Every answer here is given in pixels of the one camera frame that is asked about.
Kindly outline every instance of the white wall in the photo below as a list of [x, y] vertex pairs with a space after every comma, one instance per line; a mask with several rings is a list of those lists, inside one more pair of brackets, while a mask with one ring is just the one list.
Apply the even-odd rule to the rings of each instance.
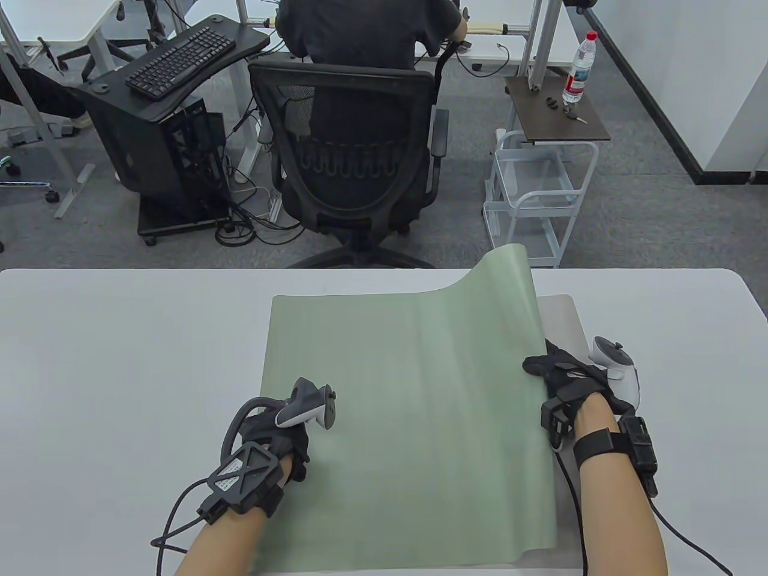
[[[756, 151], [759, 139], [737, 130], [768, 127], [768, 85], [753, 94], [768, 62], [768, 2], [598, 0], [593, 11], [699, 164], [752, 170], [765, 146]], [[748, 96], [754, 104], [741, 117]]]
[[733, 120], [708, 170], [768, 170], [768, 65]]

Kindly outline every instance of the black t-shirt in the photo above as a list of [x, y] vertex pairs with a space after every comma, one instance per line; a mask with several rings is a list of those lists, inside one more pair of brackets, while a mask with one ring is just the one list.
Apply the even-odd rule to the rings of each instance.
[[[434, 56], [461, 24], [451, 0], [280, 0], [279, 33], [316, 64], [412, 70], [415, 43]], [[382, 94], [317, 91], [313, 136], [373, 143], [405, 137], [408, 112]]]

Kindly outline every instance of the black pc tower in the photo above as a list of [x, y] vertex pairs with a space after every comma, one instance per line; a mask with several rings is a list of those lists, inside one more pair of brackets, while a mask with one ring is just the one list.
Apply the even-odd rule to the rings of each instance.
[[188, 97], [160, 122], [119, 108], [88, 110], [120, 182], [141, 195], [138, 233], [148, 244], [229, 219], [223, 118], [202, 99]]

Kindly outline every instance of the wrist strap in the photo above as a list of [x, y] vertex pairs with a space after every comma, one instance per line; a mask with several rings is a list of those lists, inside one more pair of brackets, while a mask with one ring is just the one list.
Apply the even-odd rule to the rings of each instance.
[[277, 510], [277, 506], [283, 499], [283, 489], [280, 486], [273, 486], [269, 492], [267, 492], [256, 506], [264, 510], [267, 518], [272, 518], [272, 515]]
[[611, 432], [603, 428], [587, 434], [574, 444], [574, 456], [579, 469], [584, 462], [594, 456], [614, 453], [631, 455], [632, 442], [627, 434]]

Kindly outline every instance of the white vr controller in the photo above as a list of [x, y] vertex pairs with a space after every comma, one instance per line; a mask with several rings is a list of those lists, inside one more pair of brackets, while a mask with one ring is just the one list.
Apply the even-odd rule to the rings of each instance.
[[632, 358], [618, 342], [596, 336], [589, 359], [607, 370], [608, 384], [619, 400], [640, 408], [640, 380]]

